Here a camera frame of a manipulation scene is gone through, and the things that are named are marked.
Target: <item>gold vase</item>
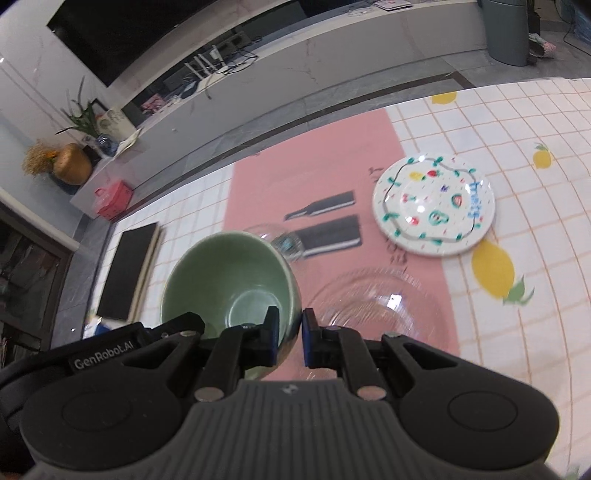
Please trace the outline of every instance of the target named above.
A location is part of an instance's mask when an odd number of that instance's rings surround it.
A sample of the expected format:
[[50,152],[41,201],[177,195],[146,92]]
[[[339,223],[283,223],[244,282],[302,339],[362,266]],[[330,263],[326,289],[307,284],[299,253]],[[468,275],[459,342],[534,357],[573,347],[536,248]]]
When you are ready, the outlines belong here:
[[70,185],[82,185],[91,173],[90,160],[75,143],[69,143],[62,148],[53,163],[53,174]]

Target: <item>potted plant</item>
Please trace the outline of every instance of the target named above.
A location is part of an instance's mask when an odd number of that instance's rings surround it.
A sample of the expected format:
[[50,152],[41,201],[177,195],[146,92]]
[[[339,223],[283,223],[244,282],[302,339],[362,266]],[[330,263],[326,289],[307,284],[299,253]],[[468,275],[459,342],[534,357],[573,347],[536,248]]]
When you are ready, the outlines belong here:
[[[76,100],[70,100],[70,96],[66,92],[67,100],[68,100],[68,112],[66,112],[63,108],[61,109],[62,113],[73,123],[72,127],[63,128],[57,134],[61,134],[63,132],[67,132],[68,130],[78,130],[89,137],[95,139],[96,144],[100,148],[100,150],[110,157],[115,155],[117,152],[117,147],[119,143],[116,142],[113,138],[109,135],[102,134],[99,132],[99,127],[96,123],[96,115],[94,110],[92,109],[92,103],[88,102],[86,107],[82,106],[82,86],[84,85],[84,77],[82,77],[82,81],[80,82],[80,87],[78,88],[78,96]],[[72,106],[70,103],[74,103],[80,113],[75,115],[72,111]]]
[[75,193],[68,186],[82,185],[92,173],[86,154],[75,143],[58,150],[40,140],[27,150],[22,162],[23,171],[32,176],[47,173],[66,193]]

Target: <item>green leaves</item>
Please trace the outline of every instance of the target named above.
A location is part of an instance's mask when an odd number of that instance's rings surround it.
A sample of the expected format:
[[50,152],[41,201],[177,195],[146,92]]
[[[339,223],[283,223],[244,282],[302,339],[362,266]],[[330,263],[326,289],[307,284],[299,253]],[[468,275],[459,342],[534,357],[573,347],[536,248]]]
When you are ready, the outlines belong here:
[[524,278],[521,277],[519,282],[517,282],[515,285],[513,285],[511,287],[511,289],[509,290],[509,293],[503,299],[503,304],[512,303],[512,304],[525,306],[528,304],[528,302],[534,296],[534,292],[535,292],[535,288],[532,289],[532,291],[530,292],[530,294],[526,298],[523,298],[523,296],[525,295],[525,281],[524,281]]
[[[66,92],[69,113],[66,112],[63,108],[61,109],[61,112],[74,125],[72,127],[67,127],[62,130],[59,130],[59,132],[56,132],[56,135],[61,134],[62,132],[66,132],[68,130],[78,130],[79,132],[82,132],[86,135],[90,135],[93,138],[96,138],[99,136],[99,130],[96,125],[96,115],[95,115],[94,110],[92,109],[92,103],[88,102],[88,104],[86,105],[86,108],[84,108],[82,106],[81,98],[82,98],[82,86],[83,85],[84,85],[84,77],[82,77],[82,81],[80,82],[80,87],[78,88],[78,96],[77,96],[76,100],[70,100],[70,95]],[[72,111],[72,107],[70,106],[70,102],[75,104],[78,107],[78,110],[80,111],[79,115],[74,114],[74,112]]]

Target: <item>blue vase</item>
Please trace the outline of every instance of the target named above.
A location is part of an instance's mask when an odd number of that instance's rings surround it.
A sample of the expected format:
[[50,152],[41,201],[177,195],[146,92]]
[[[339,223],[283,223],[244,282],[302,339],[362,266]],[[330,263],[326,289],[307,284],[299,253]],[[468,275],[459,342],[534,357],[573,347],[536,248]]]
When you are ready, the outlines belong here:
[[96,137],[96,144],[101,152],[110,157],[113,157],[117,153],[117,147],[119,146],[119,142],[107,134],[100,134]]

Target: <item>table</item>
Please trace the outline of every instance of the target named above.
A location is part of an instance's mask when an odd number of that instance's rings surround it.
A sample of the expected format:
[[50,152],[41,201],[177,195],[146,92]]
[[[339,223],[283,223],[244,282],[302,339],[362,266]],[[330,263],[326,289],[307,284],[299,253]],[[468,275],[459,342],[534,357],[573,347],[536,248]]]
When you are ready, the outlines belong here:
[[[172,268],[212,232],[267,222],[294,231],[349,218],[358,225],[359,241],[307,258],[304,272],[296,270],[304,305],[346,271],[405,270],[440,304],[446,334],[436,346],[549,396],[561,426],[548,462],[562,475],[577,467],[583,471],[591,465],[590,122],[591,79],[553,79],[412,100],[307,132],[122,220],[108,246],[92,307],[119,235],[133,226],[158,221],[165,230],[141,314],[150,326],[158,323]],[[497,214],[486,240],[494,245],[490,261],[503,258],[513,266],[504,277],[483,280],[479,275],[478,280],[471,251],[444,259],[418,257],[380,234],[371,212],[374,182],[383,168],[419,151],[459,154],[487,175]],[[346,192],[353,192],[351,205],[285,220],[291,212]],[[355,238],[352,233],[344,240]],[[525,295],[509,296],[508,289],[520,279]],[[530,292],[527,303],[515,301]],[[285,372],[282,366],[271,378]]]

